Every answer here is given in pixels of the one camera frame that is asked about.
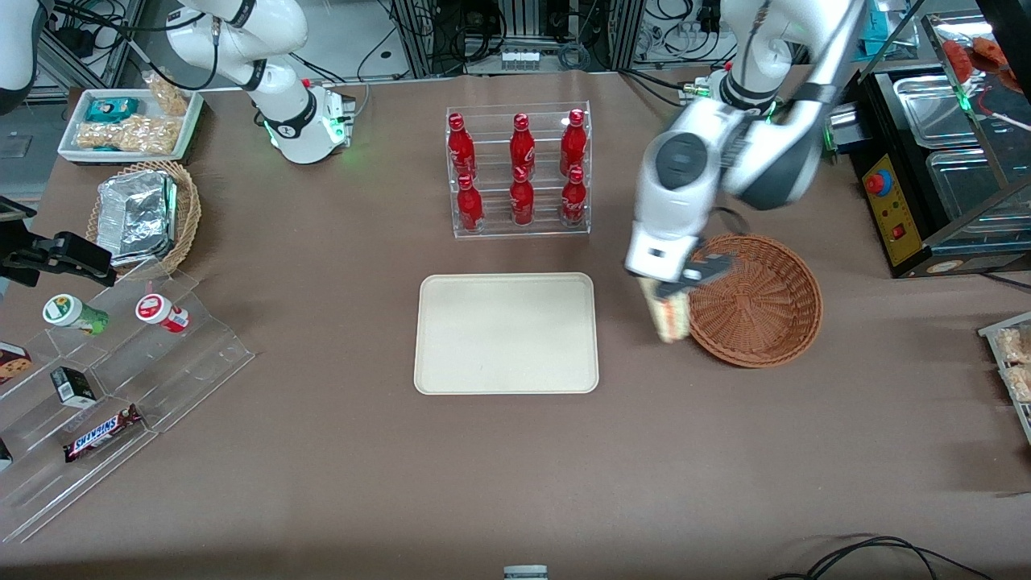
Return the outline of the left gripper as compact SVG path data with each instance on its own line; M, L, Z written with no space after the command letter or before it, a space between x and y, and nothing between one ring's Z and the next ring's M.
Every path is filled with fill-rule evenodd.
M704 255L689 260L699 245L702 217L662 225L634 217L631 238L623 267L630 274L658 280L654 297L659 301L677 300L686 286L702 286L729 274L733 255Z

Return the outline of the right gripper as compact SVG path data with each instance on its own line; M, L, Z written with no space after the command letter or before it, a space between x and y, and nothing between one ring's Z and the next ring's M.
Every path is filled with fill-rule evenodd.
M1 276L11 283L33 288L39 273L78 276L104 287L113 287L117 272L113 255L73 232L58 232L38 238L23 219L1 224Z

